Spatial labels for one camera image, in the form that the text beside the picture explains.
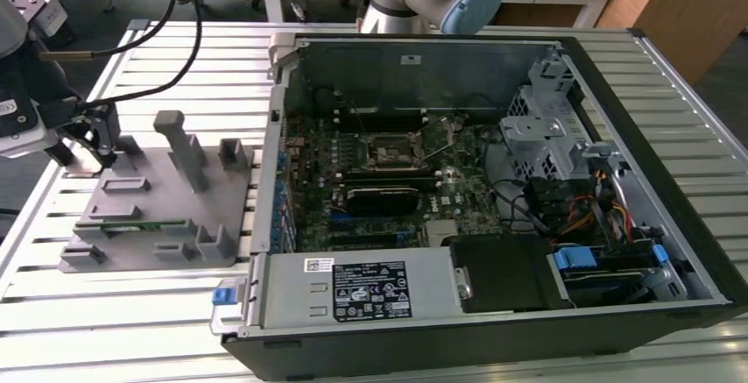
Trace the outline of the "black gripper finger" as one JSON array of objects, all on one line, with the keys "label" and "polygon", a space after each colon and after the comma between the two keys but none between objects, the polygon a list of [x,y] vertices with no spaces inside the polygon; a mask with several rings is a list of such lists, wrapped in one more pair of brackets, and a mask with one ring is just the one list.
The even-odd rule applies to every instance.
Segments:
[{"label": "black gripper finger", "polygon": [[82,112],[74,124],[74,140],[89,151],[102,167],[112,167],[120,135],[118,113],[113,104]]},{"label": "black gripper finger", "polygon": [[45,153],[60,167],[70,167],[74,164],[76,156],[61,138],[56,138],[54,143],[45,149]]}]

